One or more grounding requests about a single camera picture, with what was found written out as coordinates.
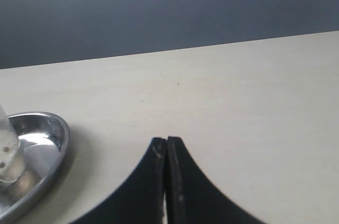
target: gray wall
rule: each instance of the gray wall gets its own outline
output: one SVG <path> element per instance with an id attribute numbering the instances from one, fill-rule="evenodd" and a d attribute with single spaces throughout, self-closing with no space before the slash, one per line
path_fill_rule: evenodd
<path id="1" fill-rule="evenodd" d="M 339 0 L 0 2 L 0 68 L 339 30 Z"/>

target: black object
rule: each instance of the black object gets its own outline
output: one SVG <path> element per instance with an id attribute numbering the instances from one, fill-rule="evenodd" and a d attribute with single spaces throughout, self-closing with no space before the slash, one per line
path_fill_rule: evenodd
<path id="1" fill-rule="evenodd" d="M 181 138 L 154 138 L 139 165 L 103 203 L 74 222 L 263 224 L 223 195 L 196 165 Z"/>

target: silver tray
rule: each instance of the silver tray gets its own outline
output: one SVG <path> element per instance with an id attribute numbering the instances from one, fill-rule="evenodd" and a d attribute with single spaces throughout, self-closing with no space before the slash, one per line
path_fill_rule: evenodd
<path id="1" fill-rule="evenodd" d="M 26 171 L 0 194 L 0 223 L 26 213 L 48 191 L 69 144 L 69 128 L 59 116 L 27 112 L 9 116 L 24 149 Z"/>

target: table surface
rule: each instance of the table surface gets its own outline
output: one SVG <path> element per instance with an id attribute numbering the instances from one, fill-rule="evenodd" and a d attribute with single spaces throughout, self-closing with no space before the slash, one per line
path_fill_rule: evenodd
<path id="1" fill-rule="evenodd" d="M 72 145 L 19 223 L 67 223 L 180 136 L 228 197 L 270 224 L 339 218 L 339 32 L 0 70 L 8 114 L 47 111 Z"/>

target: scratch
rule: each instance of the scratch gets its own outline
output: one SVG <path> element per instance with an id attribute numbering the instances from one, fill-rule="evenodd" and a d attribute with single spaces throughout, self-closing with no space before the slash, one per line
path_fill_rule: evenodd
<path id="1" fill-rule="evenodd" d="M 153 150 L 153 152 L 155 153 L 155 155 L 156 155 L 158 158 L 161 158 L 161 154 L 158 153 L 157 149 L 155 149 L 154 146 L 152 146 L 152 150 Z"/>

